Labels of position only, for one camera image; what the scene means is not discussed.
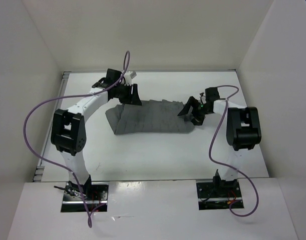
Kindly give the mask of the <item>grey pleated skirt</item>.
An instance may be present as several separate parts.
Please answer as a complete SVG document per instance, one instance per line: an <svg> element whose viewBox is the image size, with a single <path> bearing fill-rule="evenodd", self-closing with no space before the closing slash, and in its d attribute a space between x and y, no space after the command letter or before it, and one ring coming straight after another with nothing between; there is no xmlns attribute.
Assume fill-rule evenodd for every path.
<svg viewBox="0 0 306 240"><path fill-rule="evenodd" d="M115 135L137 133L187 134L195 126L184 116L178 116L184 104L177 101L144 100L142 105L120 104L105 114Z"/></svg>

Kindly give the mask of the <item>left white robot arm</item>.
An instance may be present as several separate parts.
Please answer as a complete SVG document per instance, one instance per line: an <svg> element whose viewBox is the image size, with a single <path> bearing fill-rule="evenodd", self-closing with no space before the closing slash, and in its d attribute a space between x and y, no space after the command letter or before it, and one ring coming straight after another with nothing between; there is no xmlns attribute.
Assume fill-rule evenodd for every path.
<svg viewBox="0 0 306 240"><path fill-rule="evenodd" d="M135 71L122 73L108 69L106 76L95 82L86 97L68 109L57 109L53 116L51 143L69 168L69 190L86 200L92 195L92 180L83 157L86 145L86 122L101 106L111 99L122 104L140 106L138 85L132 83Z"/></svg>

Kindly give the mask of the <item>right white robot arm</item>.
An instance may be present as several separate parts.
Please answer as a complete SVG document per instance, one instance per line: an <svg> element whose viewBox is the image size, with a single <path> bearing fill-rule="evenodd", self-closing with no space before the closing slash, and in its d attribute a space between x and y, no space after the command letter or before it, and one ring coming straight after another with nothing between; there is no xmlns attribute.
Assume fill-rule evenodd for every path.
<svg viewBox="0 0 306 240"><path fill-rule="evenodd" d="M236 91L226 98L221 98L217 87L206 88L200 94L200 99L190 97L178 116L188 117L195 125L203 124L205 116L221 115L209 147L209 159L219 165L213 177L212 191L216 196L224 196L237 184L240 168L245 161L247 151L254 149L261 142L261 127L256 107L237 105L230 102L230 98L238 93L239 88L229 85ZM226 141L230 146L229 157L226 161L216 161L212 157L212 149L219 130L226 122Z"/></svg>

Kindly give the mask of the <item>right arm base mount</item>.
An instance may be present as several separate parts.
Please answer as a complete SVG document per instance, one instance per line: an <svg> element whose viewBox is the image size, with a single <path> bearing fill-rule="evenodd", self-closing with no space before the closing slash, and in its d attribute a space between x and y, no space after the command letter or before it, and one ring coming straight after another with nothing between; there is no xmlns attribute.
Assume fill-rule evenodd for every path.
<svg viewBox="0 0 306 240"><path fill-rule="evenodd" d="M196 182L199 210L224 210L244 208L238 180L224 181L218 176Z"/></svg>

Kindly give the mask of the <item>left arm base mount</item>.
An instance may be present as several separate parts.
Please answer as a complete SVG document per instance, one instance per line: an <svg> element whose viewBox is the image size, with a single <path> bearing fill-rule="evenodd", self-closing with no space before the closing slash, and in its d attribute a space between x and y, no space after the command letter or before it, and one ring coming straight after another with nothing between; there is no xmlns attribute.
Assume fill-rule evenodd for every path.
<svg viewBox="0 0 306 240"><path fill-rule="evenodd" d="M69 183L65 187L54 186L54 188L63 191L62 213L80 213L86 212L79 191L72 189ZM96 183L91 186L89 194L84 193L84 198L89 212L107 212L109 185L106 183Z"/></svg>

